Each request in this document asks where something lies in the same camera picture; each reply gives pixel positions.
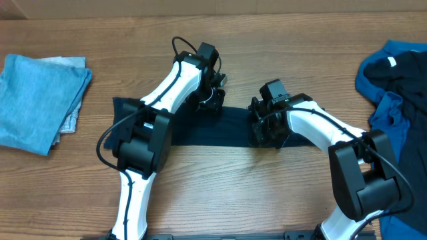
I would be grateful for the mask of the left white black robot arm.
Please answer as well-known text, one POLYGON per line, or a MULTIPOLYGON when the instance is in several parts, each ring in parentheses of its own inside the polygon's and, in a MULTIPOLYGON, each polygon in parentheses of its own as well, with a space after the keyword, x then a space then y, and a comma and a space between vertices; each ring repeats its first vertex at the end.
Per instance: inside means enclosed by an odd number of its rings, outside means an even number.
POLYGON ((108 239, 145 237, 151 188, 171 148, 173 116, 186 102, 220 109, 224 75, 214 69, 219 60, 216 51, 183 51, 173 60, 167 77, 149 95, 123 104, 119 120, 107 130, 115 135, 112 153, 121 179, 117 219, 108 239))

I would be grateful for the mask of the dark navy t-shirt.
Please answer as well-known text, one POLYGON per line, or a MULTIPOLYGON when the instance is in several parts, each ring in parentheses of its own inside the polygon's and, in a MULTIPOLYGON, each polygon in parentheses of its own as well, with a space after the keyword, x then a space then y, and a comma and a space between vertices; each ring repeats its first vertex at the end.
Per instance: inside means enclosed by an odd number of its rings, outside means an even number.
MULTIPOLYGON (((123 104, 129 98, 114 97, 113 124, 118 122, 123 104)), ((222 147, 257 147, 250 142, 252 124, 249 120, 250 113, 247 109, 236 107, 222 107, 219 116, 192 111, 186 103, 183 103, 175 113, 172 127, 171 145, 204 145, 222 147)), ((116 130, 114 129, 104 141, 104 149, 113 149, 116 130)), ((314 146, 314 144, 297 133, 290 133, 286 140, 278 143, 266 143, 261 148, 302 147, 314 146)))

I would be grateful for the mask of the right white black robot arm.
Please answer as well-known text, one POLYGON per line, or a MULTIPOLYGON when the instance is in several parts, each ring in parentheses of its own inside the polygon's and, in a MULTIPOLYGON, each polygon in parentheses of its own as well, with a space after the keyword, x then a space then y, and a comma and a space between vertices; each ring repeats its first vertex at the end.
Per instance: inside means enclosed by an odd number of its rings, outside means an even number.
POLYGON ((329 158, 334 199, 331 215, 310 239, 373 239, 363 229, 402 198, 404 183, 387 135, 352 127, 323 110, 311 97, 264 93, 248 107, 250 141, 276 149, 292 133, 305 137, 329 158))

